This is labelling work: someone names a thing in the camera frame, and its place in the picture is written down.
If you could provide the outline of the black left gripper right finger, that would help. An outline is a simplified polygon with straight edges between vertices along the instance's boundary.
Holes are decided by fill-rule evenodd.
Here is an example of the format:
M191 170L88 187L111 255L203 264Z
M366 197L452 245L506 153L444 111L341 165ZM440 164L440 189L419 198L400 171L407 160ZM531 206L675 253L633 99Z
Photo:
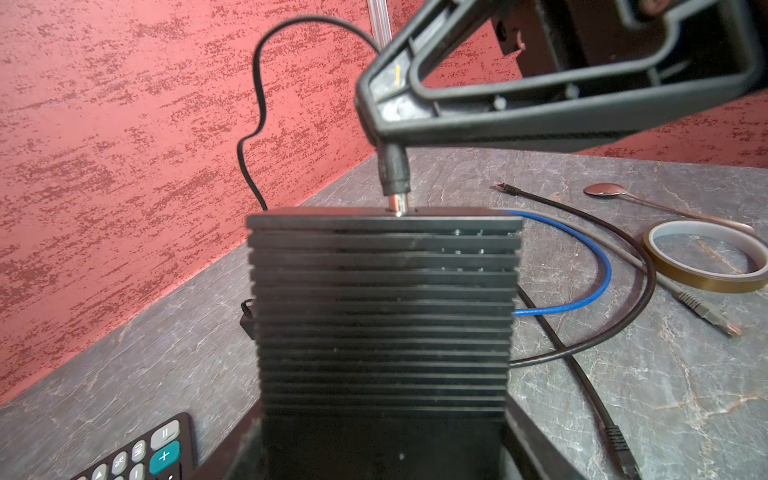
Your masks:
M512 398L505 402L505 421L505 448L520 479L585 479Z

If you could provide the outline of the black smartphone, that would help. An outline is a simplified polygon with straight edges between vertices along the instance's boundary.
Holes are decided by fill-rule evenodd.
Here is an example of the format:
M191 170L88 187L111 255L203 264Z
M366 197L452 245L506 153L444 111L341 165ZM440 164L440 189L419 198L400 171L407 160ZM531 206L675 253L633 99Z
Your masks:
M502 415L519 217L296 207L246 225L270 416Z

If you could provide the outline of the brown tape roll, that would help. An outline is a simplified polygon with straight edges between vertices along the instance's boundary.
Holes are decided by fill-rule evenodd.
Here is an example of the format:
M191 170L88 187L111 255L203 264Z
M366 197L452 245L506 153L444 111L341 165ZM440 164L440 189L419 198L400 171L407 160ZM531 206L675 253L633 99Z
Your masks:
M679 283L729 294L767 286L767 243L738 229L671 220L651 226L643 244L657 270Z

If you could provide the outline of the black desk calculator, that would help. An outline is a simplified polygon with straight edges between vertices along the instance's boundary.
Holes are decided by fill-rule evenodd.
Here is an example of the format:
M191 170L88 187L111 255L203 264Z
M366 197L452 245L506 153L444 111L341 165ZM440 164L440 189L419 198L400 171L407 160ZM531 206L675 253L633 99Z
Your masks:
M191 479L196 466L192 417L188 412L181 412L78 472L72 479Z

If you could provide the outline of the black power adapter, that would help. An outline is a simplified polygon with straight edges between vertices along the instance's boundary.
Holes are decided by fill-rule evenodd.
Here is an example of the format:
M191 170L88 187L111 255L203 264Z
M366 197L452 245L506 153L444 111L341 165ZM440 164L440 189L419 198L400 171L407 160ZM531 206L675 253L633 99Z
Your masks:
M255 317L252 310L253 299L246 299L240 304L242 316L239 320L240 327L251 340L255 339Z

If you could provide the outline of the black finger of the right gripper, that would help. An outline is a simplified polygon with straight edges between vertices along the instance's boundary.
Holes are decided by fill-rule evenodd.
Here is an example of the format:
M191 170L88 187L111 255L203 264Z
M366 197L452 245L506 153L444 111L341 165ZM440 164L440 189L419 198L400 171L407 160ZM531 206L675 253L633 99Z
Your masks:
M427 77L491 23L522 78L433 88ZM361 75L373 144L575 152L767 85L763 1L428 1Z

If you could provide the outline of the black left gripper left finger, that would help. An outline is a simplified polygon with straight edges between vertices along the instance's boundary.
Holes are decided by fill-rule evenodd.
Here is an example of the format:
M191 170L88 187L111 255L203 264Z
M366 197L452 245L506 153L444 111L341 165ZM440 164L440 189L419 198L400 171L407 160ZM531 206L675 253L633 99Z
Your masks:
M263 479L263 407L257 401L191 479Z

